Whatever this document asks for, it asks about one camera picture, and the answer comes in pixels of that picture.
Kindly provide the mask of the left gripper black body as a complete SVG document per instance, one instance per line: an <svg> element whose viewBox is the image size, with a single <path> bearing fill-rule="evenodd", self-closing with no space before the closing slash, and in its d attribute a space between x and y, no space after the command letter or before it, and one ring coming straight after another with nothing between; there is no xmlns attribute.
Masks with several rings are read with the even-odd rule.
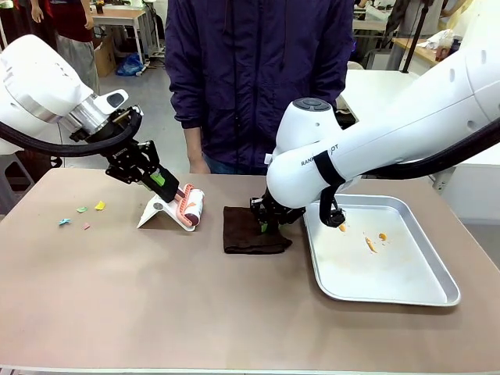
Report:
<svg viewBox="0 0 500 375"><path fill-rule="evenodd" d="M141 181L141 146L138 141L128 141L122 148L105 154L109 162L105 174L124 183L139 183Z"/></svg>

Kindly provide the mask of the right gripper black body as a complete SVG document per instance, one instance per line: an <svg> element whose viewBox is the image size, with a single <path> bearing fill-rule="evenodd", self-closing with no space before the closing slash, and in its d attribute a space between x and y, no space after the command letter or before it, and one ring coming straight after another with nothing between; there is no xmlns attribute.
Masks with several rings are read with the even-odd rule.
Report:
<svg viewBox="0 0 500 375"><path fill-rule="evenodd" d="M305 213L305 208L292 209L278 203L266 189L261 197L249 199L249 208L262 227L292 224Z"/></svg>

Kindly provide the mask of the person's right hand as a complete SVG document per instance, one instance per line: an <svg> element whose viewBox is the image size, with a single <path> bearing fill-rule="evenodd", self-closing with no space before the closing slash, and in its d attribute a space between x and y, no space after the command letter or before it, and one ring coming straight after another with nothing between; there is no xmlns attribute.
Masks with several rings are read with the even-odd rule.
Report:
<svg viewBox="0 0 500 375"><path fill-rule="evenodd" d="M186 142L187 159L190 165L190 173L210 174L210 168L202 152L200 128L184 129L184 138Z"/></svg>

